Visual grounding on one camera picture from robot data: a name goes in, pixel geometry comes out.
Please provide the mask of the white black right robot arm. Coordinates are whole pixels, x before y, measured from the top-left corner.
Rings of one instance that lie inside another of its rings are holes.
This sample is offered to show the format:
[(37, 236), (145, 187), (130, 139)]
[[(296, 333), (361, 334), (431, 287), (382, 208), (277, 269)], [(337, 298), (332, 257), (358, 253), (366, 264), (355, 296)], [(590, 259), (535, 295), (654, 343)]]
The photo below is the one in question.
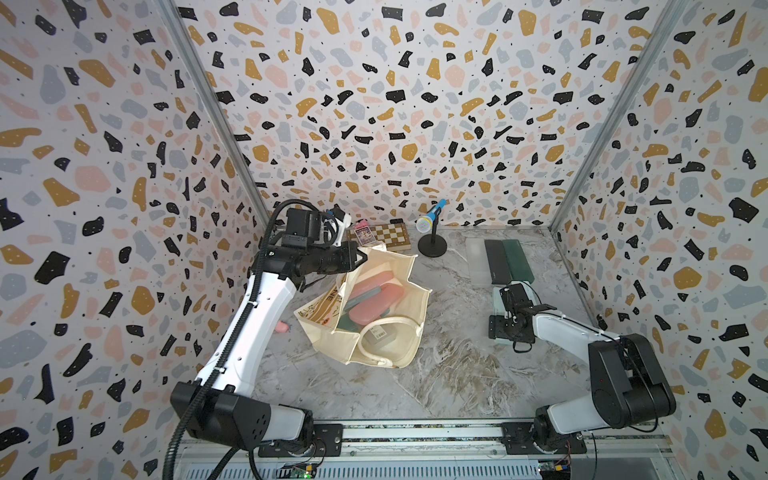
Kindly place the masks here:
[(495, 313), (488, 335), (507, 342), (517, 354), (536, 341), (558, 346), (589, 368), (589, 392), (578, 398), (539, 407), (533, 420), (502, 425), (509, 454), (535, 449), (544, 454), (571, 450), (584, 453), (579, 438), (602, 429), (643, 430), (643, 422), (675, 413), (677, 402), (650, 341), (643, 335), (619, 335), (566, 316), (541, 301), (531, 285), (513, 281), (493, 290)]

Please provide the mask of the light teal pencil case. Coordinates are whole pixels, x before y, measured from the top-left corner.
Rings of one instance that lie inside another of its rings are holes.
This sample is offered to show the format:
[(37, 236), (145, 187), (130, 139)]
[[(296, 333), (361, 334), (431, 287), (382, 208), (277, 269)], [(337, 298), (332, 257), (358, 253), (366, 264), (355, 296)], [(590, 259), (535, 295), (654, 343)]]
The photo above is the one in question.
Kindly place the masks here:
[(507, 314), (507, 310), (503, 303), (501, 290), (502, 288), (499, 286), (494, 286), (492, 288), (492, 295), (491, 295), (492, 305), (493, 305), (492, 311), (493, 311), (493, 315), (499, 315), (504, 317)]

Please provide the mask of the grey barcoded pencil case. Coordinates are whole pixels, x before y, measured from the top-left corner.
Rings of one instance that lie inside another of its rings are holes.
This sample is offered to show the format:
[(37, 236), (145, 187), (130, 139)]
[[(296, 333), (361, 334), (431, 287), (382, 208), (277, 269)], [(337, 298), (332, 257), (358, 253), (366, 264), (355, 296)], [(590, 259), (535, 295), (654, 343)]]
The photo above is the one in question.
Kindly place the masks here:
[(386, 345), (391, 343), (397, 337), (397, 328), (393, 324), (374, 325), (364, 338), (372, 345)]

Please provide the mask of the cream floral canvas tote bag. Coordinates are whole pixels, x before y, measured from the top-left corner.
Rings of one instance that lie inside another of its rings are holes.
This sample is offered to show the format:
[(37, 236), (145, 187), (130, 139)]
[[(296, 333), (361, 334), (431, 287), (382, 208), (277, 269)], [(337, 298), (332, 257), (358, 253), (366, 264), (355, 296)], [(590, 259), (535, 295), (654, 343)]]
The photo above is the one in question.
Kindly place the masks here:
[(294, 311), (312, 347), (345, 365), (400, 369), (419, 349), (431, 290), (411, 280), (415, 255), (364, 247), (367, 260)]

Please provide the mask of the dark green pencil case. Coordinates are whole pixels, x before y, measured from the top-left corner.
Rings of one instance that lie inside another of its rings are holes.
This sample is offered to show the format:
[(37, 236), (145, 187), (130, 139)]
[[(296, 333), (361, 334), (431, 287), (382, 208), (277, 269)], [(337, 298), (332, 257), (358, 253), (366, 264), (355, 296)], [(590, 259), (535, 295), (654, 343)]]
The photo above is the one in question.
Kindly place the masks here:
[(512, 280), (532, 284), (535, 281), (532, 269), (519, 240), (503, 240), (502, 246)]

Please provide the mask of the translucent white pencil case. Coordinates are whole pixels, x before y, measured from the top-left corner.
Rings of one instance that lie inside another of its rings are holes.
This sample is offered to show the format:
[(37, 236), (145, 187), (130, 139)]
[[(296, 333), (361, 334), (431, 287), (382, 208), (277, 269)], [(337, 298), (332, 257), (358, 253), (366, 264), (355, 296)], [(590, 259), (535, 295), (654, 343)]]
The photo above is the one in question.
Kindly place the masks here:
[(465, 247), (471, 283), (477, 287), (491, 286), (492, 277), (485, 240), (482, 238), (467, 238)]

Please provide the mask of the black pencil case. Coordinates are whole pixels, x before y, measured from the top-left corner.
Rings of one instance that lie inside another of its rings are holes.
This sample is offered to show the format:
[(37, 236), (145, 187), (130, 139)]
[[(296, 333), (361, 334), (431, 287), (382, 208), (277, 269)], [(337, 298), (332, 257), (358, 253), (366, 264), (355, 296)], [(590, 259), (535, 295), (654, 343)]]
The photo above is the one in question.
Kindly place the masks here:
[(512, 281), (512, 275), (506, 257), (506, 251), (501, 240), (484, 241), (488, 267), (492, 285), (507, 285)]

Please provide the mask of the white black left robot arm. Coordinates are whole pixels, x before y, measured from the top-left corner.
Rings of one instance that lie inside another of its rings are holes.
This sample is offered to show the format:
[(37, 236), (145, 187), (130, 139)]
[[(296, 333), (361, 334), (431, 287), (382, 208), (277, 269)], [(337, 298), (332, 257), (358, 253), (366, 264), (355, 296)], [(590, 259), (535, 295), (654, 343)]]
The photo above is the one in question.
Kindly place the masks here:
[(269, 340), (307, 276), (350, 273), (366, 261), (357, 243), (345, 237), (350, 224), (350, 215), (338, 206), (320, 210), (288, 200), (276, 207), (220, 345), (194, 380), (172, 391), (180, 424), (169, 454), (178, 452), (184, 435), (244, 451), (273, 445), (302, 453), (310, 447), (310, 411), (251, 395)]

